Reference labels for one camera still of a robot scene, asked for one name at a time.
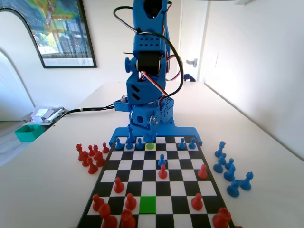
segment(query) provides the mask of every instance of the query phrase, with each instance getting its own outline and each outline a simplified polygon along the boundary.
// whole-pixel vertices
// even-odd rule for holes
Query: red chess piece
[[[93,196],[93,210],[98,211],[99,208],[105,203],[103,198],[100,198],[98,194]]]
[[[103,153],[109,153],[110,149],[106,146],[106,143],[103,143]]]
[[[135,228],[136,222],[132,215],[132,212],[128,209],[124,209],[121,214],[120,228]]]
[[[137,204],[137,202],[136,202],[136,199],[133,197],[133,194],[128,193],[125,207],[129,210],[134,210],[134,208],[136,207],[136,204]]]
[[[167,171],[166,171],[166,166],[163,164],[161,165],[161,170],[158,172],[158,176],[161,178],[161,179],[165,179],[167,177]]]
[[[220,208],[218,214],[213,216],[212,223],[214,228],[228,228],[231,221],[231,214],[227,208]]]
[[[99,213],[100,217],[102,217],[104,220],[102,228],[116,228],[117,218],[113,215],[110,215],[111,210],[110,210],[109,204],[107,204],[107,203],[103,204],[99,208],[98,213]]]
[[[91,157],[88,157],[87,158],[87,163],[89,163],[90,167],[89,169],[87,170],[88,173],[90,174],[94,174],[97,172],[98,170],[98,167],[96,165],[93,164],[93,159]]]
[[[207,174],[207,165],[202,164],[201,169],[198,170],[198,176],[202,179],[206,179],[208,177]]]
[[[196,193],[195,197],[191,200],[191,205],[195,210],[201,210],[203,208],[202,196],[200,193]]]
[[[115,186],[114,186],[114,191],[116,193],[121,193],[124,190],[124,183],[120,181],[119,177],[115,178]]]

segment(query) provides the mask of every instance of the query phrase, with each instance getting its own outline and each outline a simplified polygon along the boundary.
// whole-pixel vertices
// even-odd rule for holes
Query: table
[[[178,85],[170,83],[166,92]],[[125,83],[110,83],[93,92],[80,107],[106,106],[126,94]],[[252,171],[252,190],[230,197],[229,185],[212,174],[235,225],[244,228],[299,228],[304,216],[304,162],[222,98],[200,83],[185,83],[174,98],[177,126],[195,126],[209,165],[225,141],[234,158],[236,179]],[[22,154],[0,167],[0,227],[76,227],[98,173],[89,175],[77,159],[77,143],[109,142],[128,113],[114,110],[69,114],[35,140]]]

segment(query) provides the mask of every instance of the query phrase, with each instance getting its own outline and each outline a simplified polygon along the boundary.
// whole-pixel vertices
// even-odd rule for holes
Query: blue chess piece
[[[116,139],[115,149],[121,150],[124,146],[120,143],[120,139]]]
[[[161,154],[161,158],[158,160],[157,164],[159,167],[161,167],[162,165],[166,165],[167,162],[166,160],[164,160],[165,156],[163,154]]]
[[[253,173],[252,172],[248,172],[246,174],[246,179],[243,180],[242,184],[241,184],[241,188],[249,191],[251,189],[251,184],[249,183],[250,180],[253,178]]]
[[[186,149],[186,144],[185,144],[185,139],[184,138],[180,139],[179,149],[180,150],[185,150]]]
[[[239,196],[239,191],[238,188],[241,185],[242,180],[234,180],[231,185],[227,187],[227,192],[230,196],[232,197],[238,197]]]
[[[215,151],[214,155],[216,157],[220,157],[222,155],[222,152],[223,152],[223,148],[225,147],[226,143],[224,141],[220,141],[219,142],[219,149],[217,151]]]
[[[236,167],[234,164],[230,166],[229,171],[224,172],[224,178],[228,181],[234,181],[234,171],[236,170]]]
[[[230,158],[230,159],[229,159],[229,162],[226,163],[225,168],[228,169],[228,170],[230,170],[230,166],[233,164],[233,162],[234,162],[234,159],[233,159],[233,158]]]
[[[218,172],[218,173],[223,172],[223,170],[224,170],[223,167],[222,167],[223,159],[224,159],[223,157],[219,157],[218,163],[213,166],[213,169],[214,169],[215,172]]]
[[[196,145],[195,145],[195,138],[191,139],[191,143],[189,143],[189,148],[190,149],[195,149]]]
[[[138,150],[142,150],[144,148],[144,144],[142,143],[142,139],[141,138],[138,138],[138,143],[136,145],[136,148]]]

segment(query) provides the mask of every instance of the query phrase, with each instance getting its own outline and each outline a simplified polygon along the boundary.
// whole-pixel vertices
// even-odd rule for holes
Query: green bin
[[[37,139],[42,133],[44,132],[44,128],[39,125],[25,125],[18,130],[15,131],[15,134],[17,135],[20,142],[23,143],[31,143],[35,139]]]

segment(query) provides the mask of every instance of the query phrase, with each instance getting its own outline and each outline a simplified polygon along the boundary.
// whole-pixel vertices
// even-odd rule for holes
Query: framed picture
[[[82,1],[0,0],[27,27],[44,68],[96,67]]]

